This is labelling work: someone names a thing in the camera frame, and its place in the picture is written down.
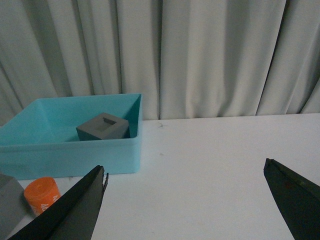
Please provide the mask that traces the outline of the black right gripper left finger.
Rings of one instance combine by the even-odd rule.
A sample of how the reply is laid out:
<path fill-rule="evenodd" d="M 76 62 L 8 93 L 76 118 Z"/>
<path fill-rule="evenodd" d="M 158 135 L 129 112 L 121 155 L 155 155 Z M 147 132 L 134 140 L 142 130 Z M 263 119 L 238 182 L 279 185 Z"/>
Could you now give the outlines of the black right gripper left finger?
<path fill-rule="evenodd" d="M 90 240 L 109 175 L 97 165 L 11 240 Z"/>

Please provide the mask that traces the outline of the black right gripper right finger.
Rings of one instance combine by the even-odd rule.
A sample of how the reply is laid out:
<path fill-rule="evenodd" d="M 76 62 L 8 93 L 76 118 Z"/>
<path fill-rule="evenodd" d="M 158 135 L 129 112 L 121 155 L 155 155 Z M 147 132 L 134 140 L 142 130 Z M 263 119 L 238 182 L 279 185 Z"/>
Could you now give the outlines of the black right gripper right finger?
<path fill-rule="evenodd" d="M 275 159 L 263 174 L 273 199 L 295 240 L 320 238 L 320 186 Z"/>

